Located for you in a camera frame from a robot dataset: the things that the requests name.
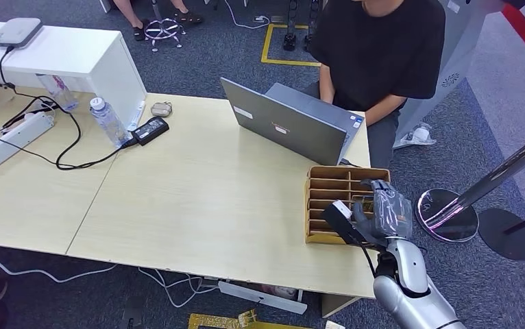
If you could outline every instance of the plastic bottle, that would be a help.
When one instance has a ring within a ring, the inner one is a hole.
[[[121,147],[131,139],[131,134],[125,129],[119,120],[111,104],[106,103],[101,97],[91,99],[91,114],[95,117],[97,124],[105,131],[107,137],[115,147]]]
[[[70,112],[79,105],[79,101],[59,76],[37,73],[36,77],[63,110]]]

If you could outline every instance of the black t-shirt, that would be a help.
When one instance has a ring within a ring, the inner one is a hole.
[[[361,1],[329,0],[310,52],[330,67],[333,104],[366,111],[389,94],[434,96],[444,22],[438,0],[404,0],[382,17],[368,15]]]

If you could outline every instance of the plastic bag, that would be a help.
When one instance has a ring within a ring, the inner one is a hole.
[[[409,145],[432,145],[436,143],[435,139],[430,138],[430,131],[432,127],[424,122],[419,123],[406,136],[400,139],[395,148],[409,146]]]
[[[410,200],[383,180],[372,180],[366,184],[370,184],[374,190],[374,233],[380,237],[410,238],[412,236]]]

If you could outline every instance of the small gray box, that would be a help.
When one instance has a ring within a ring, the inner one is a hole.
[[[26,47],[41,29],[40,19],[11,19],[0,28],[0,47]]]

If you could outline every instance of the gray pants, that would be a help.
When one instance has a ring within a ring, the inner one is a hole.
[[[319,98],[319,82],[310,84],[302,92]],[[394,111],[367,128],[369,161],[372,168],[387,169],[389,167],[393,155],[392,147],[395,140],[395,131],[398,128],[399,116],[400,113]]]

